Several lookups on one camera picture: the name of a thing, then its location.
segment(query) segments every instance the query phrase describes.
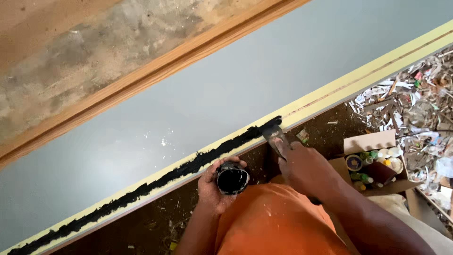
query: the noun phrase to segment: paint can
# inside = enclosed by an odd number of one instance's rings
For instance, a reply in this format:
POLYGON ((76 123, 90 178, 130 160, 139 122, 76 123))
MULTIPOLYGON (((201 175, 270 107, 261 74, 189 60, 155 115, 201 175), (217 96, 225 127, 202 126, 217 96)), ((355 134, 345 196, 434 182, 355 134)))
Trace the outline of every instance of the paint can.
POLYGON ((223 195, 243 192, 249 179, 250 175, 237 162, 227 161, 217 168, 217 187, 223 195))

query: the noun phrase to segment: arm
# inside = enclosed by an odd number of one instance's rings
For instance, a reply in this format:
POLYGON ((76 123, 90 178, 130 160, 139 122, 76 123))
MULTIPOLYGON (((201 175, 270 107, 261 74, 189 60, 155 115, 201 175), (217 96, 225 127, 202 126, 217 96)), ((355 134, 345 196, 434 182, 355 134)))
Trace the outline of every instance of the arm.
POLYGON ((226 161, 239 162, 242 167, 247 166, 247 163, 238 157, 228 157, 216 161, 203 173, 198 180, 198 204, 175 255, 214 254, 220 216, 236 199, 236 196, 222 195, 215 181, 217 168, 226 161))
POLYGON ((316 196, 341 222, 362 254, 435 254, 410 227, 349 186, 327 160, 299 142, 276 141, 282 175, 297 192, 316 196))

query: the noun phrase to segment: dusty surface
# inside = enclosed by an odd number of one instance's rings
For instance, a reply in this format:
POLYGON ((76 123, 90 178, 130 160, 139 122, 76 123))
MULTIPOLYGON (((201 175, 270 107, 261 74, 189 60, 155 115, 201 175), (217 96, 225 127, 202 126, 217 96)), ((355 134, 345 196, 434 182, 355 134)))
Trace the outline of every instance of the dusty surface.
MULTIPOLYGON (((103 1, 105 5, 115 2, 103 1)), ((36 37, 36 44, 24 43, 34 45, 27 52, 27 47, 22 50, 19 44, 10 45, 18 35, 0 31, 0 38, 6 40, 0 46, 0 54, 2 59, 11 59, 7 68, 0 69, 0 144, 258 2, 124 0, 95 14, 66 10, 73 15, 71 19, 84 18, 62 34, 53 26, 43 25, 49 20, 40 18, 30 23, 27 17, 14 20, 6 16, 1 21, 7 27, 17 23, 13 28, 25 26, 20 30, 24 33, 33 26, 48 35, 43 39, 36 37), (54 35, 43 47, 36 46, 54 35)), ((21 12, 26 5, 11 6, 21 12)), ((44 11, 34 8, 28 17, 44 11)), ((60 25, 59 20, 51 21, 60 25)))
MULTIPOLYGON (((352 117, 344 104, 311 119, 287 133, 290 141, 305 128, 309 147, 327 159, 342 153, 343 138, 365 134, 365 124, 352 117), (337 125, 327 124, 338 121, 337 125)), ((249 165, 250 184, 268 182, 279 174, 274 154, 267 144, 243 154, 249 165)), ((198 200, 197 180, 149 203, 117 221, 56 251, 54 254, 170 254, 172 241, 178 242, 198 200)))

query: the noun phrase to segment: trash pile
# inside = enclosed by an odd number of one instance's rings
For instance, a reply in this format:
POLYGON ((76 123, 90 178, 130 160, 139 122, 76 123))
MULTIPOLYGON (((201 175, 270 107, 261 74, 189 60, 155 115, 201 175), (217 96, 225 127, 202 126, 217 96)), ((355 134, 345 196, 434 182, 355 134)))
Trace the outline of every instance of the trash pile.
POLYGON ((453 179, 453 47, 379 82, 347 103, 368 127, 395 129, 409 180, 447 213, 453 179))

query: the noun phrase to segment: cardboard box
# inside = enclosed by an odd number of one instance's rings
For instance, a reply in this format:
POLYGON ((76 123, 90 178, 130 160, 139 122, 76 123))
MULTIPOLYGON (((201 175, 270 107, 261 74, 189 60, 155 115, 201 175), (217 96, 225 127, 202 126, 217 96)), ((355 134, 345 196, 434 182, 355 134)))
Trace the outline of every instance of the cardboard box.
MULTIPOLYGON (((345 155, 350 155, 359 152, 371 150, 379 150, 382 148, 390 148, 396 146, 395 130, 387 130, 378 133, 350 137, 343 140, 343 151, 345 155)), ((411 188, 415 188, 421 182, 412 182, 408 180, 406 162, 403 156, 398 157, 402 162, 404 169, 396 176, 396 181, 388 183, 382 188, 367 189, 361 192, 364 196, 384 196, 394 193, 399 193, 411 188)), ((344 157, 329 160, 329 163, 340 174, 340 176, 349 184, 352 185, 352 180, 349 175, 349 170, 346 166, 344 157)))

